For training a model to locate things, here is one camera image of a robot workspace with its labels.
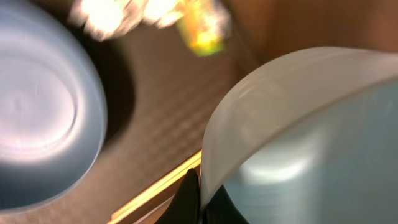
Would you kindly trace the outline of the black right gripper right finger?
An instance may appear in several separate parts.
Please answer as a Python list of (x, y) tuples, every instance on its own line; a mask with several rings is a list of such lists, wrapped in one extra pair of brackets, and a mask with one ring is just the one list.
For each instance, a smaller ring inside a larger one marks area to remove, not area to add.
[(204, 209), (204, 224), (248, 224), (222, 185)]

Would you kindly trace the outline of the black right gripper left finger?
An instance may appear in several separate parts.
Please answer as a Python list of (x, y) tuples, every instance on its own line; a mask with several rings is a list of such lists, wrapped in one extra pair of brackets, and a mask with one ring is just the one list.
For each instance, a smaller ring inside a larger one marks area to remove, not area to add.
[(166, 211), (155, 224), (197, 224), (200, 204), (199, 178), (189, 169)]

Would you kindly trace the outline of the small light blue saucer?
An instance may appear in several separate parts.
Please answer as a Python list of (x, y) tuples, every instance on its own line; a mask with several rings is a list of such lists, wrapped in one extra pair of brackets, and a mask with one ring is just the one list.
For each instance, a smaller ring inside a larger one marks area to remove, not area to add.
[(203, 138), (201, 210), (249, 223), (397, 222), (397, 54), (299, 50), (239, 81)]

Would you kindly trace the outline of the large dark blue plate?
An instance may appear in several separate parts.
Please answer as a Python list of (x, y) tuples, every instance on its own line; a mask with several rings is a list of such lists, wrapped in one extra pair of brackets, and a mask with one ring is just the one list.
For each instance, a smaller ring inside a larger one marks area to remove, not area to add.
[(1, 2), (1, 212), (74, 188), (103, 146), (107, 108), (79, 41), (28, 1)]

